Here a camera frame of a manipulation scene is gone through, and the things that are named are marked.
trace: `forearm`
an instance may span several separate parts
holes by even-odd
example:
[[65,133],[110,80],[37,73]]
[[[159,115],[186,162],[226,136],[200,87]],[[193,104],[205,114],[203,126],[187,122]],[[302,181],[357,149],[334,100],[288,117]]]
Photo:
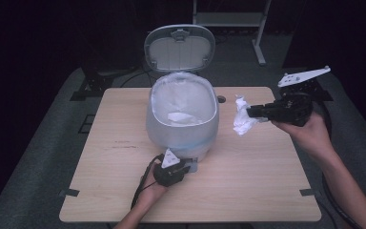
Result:
[[123,219],[115,225],[114,229],[135,229],[145,214],[150,210],[149,207],[135,205]]
[[332,196],[341,209],[366,229],[366,197],[337,153],[318,161]]

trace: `person's right arm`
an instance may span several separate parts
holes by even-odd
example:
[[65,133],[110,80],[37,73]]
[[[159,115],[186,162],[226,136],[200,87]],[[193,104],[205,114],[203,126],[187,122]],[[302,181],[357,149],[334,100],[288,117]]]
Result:
[[312,113],[303,127],[272,123],[287,132],[318,164],[336,203],[358,225],[366,229],[366,197],[336,153],[323,118]]

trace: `hand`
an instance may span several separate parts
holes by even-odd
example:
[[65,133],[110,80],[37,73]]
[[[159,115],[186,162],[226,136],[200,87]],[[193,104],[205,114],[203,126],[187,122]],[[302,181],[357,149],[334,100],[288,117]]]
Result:
[[152,165],[143,185],[143,188],[147,186],[148,188],[139,194],[138,200],[136,201],[137,206],[143,207],[147,211],[168,191],[168,188],[155,182],[155,178],[153,177],[154,165],[155,163]]
[[335,154],[323,118],[315,112],[312,112],[310,119],[303,127],[276,121],[272,121],[272,123],[290,134],[293,140],[314,160],[328,159],[328,156]]

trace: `crumpled paper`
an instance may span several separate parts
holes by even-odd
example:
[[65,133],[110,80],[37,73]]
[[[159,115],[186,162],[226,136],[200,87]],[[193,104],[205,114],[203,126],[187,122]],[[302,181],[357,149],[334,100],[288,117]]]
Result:
[[256,123],[268,121],[265,117],[249,117],[246,109],[250,107],[251,105],[245,101],[243,95],[236,96],[237,111],[234,117],[234,130],[238,135],[245,135]]

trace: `gray lid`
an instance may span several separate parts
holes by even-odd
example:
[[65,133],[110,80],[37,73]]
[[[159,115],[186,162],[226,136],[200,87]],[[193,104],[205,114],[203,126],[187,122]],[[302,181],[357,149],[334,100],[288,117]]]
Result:
[[211,63],[215,39],[201,26],[172,25],[152,31],[145,39],[144,50],[154,71],[197,71]]

